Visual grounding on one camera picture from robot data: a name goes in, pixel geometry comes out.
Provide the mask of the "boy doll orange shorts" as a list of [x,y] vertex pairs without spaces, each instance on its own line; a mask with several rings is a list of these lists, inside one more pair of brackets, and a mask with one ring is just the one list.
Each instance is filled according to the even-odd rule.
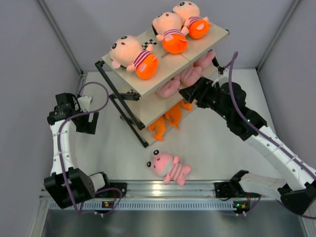
[[187,49],[186,35],[189,30],[182,26],[182,20],[176,13],[165,12],[157,16],[152,21],[152,28],[165,51],[180,54]]

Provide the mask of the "pink striped frog plush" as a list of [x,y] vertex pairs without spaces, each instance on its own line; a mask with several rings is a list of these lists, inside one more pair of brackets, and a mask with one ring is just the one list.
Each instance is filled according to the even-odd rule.
[[184,69],[178,76],[185,86],[192,86],[201,77],[202,67],[190,66]]
[[156,89],[156,93],[162,98],[168,98],[178,91],[179,86],[180,81],[178,79],[171,79]]
[[146,167],[151,169],[157,176],[163,178],[165,184],[171,181],[183,186],[186,176],[191,172],[191,167],[182,164],[178,156],[154,150],[154,157],[146,162]]
[[211,64],[212,64],[212,60],[215,58],[216,53],[211,50],[209,52],[207,52],[205,55],[203,55],[202,57],[200,57],[199,59],[197,59],[193,65],[195,67],[201,67],[202,70],[207,69]]

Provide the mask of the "pink striped frog plush front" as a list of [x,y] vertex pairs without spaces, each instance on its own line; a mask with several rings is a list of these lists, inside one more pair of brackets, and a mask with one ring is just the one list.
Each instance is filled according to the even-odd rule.
[[154,150],[154,157],[146,162],[146,167],[151,169],[157,176],[163,178],[165,184],[171,181],[183,186],[186,176],[191,172],[191,167],[182,164],[178,156]]

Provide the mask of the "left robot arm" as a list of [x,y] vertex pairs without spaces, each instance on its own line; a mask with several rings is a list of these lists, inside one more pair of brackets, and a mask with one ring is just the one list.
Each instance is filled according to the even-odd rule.
[[61,209],[95,198],[107,197],[112,190],[104,172],[87,175],[79,169],[76,135],[95,134],[98,112],[89,114],[92,97],[61,93],[47,122],[53,138],[53,165],[44,187]]

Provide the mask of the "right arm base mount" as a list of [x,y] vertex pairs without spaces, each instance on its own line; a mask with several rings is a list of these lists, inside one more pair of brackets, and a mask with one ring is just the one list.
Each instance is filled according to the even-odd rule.
[[216,182],[214,183],[215,195],[219,199],[246,198],[247,194],[238,183]]

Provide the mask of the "pink striped frog plush back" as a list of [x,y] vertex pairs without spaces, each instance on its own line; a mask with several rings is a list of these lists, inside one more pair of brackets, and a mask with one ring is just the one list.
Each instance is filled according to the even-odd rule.
[[185,86],[192,86],[201,77],[202,67],[190,66],[184,69],[178,76]]

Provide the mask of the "black-haired boy doll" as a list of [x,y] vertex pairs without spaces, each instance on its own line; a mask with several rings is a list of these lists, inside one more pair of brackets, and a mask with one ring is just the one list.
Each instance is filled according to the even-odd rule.
[[124,67],[128,72],[135,72],[140,79],[150,79],[159,65],[153,45],[143,48],[138,38],[132,35],[118,39],[112,45],[109,57],[113,68]]

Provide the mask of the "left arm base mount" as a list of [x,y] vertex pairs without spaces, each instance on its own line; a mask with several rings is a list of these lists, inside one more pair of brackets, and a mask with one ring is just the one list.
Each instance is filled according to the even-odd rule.
[[110,182],[108,185],[100,188],[92,198],[119,198],[120,192],[122,197],[127,193],[127,183],[126,182]]

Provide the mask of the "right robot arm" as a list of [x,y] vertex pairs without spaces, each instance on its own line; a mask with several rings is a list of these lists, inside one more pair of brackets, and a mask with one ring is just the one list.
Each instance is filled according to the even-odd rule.
[[179,93],[186,102],[215,111],[226,121],[230,132],[256,149],[281,175],[281,178],[270,178],[240,170],[229,181],[235,196],[246,193],[267,196],[297,215],[305,214],[316,200],[316,170],[290,151],[267,122],[246,106],[246,92],[238,83],[220,85],[201,77]]

